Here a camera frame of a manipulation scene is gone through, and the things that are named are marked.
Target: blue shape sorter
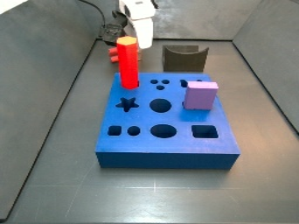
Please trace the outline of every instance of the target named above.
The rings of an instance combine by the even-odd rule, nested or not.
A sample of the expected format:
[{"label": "blue shape sorter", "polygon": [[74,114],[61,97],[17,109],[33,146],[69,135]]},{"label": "blue shape sorter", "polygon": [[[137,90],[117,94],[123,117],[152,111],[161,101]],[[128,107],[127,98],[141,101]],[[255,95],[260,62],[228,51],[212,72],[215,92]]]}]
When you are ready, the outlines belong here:
[{"label": "blue shape sorter", "polygon": [[183,108],[187,81],[211,81],[203,73],[140,73],[139,88],[109,92],[97,137],[102,168],[229,169],[239,147],[216,97],[212,110]]}]

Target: gray wall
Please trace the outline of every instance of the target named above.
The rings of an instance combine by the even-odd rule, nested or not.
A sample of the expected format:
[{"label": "gray wall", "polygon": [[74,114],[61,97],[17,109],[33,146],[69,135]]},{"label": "gray wall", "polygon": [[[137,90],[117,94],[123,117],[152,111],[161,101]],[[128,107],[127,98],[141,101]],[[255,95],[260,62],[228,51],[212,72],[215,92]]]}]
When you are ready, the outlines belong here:
[{"label": "gray wall", "polygon": [[[89,0],[104,11],[106,21],[117,0]],[[160,9],[153,17],[156,39],[232,40],[260,0],[156,0]],[[78,4],[93,33],[101,19],[92,7]]]},{"label": "gray wall", "polygon": [[29,0],[0,15],[0,221],[93,40],[73,0]]},{"label": "gray wall", "polygon": [[264,0],[233,43],[299,131],[299,2]]}]

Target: purple cube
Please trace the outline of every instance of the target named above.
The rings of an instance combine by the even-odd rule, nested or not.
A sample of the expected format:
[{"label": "purple cube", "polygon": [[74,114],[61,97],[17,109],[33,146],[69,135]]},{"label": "purple cube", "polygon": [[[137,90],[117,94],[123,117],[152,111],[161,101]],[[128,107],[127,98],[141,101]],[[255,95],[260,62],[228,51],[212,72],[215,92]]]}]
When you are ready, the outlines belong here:
[{"label": "purple cube", "polygon": [[219,90],[216,82],[188,81],[183,106],[185,109],[212,109]]}]

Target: table surface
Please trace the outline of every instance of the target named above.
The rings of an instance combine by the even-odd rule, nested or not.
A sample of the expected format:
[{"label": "table surface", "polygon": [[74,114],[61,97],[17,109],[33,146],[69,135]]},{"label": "table surface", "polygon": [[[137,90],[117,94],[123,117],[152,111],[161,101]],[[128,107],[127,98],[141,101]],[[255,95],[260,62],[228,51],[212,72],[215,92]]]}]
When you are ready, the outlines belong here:
[{"label": "table surface", "polygon": [[229,171],[100,169],[98,126],[117,64],[97,42],[6,223],[299,222],[299,142],[231,42],[156,40],[140,72],[163,71],[163,45],[209,47],[204,73],[241,151]]}]

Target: star-shaped hole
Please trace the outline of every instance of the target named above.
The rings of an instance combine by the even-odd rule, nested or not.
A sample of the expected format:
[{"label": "star-shaped hole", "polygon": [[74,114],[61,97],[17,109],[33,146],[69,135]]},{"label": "star-shaped hole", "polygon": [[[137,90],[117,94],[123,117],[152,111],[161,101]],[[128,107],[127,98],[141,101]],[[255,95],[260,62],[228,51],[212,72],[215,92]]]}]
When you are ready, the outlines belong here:
[{"label": "star-shaped hole", "polygon": [[120,103],[116,105],[117,108],[123,108],[125,112],[128,112],[129,109],[135,109],[139,107],[136,104],[136,98],[120,98]]}]

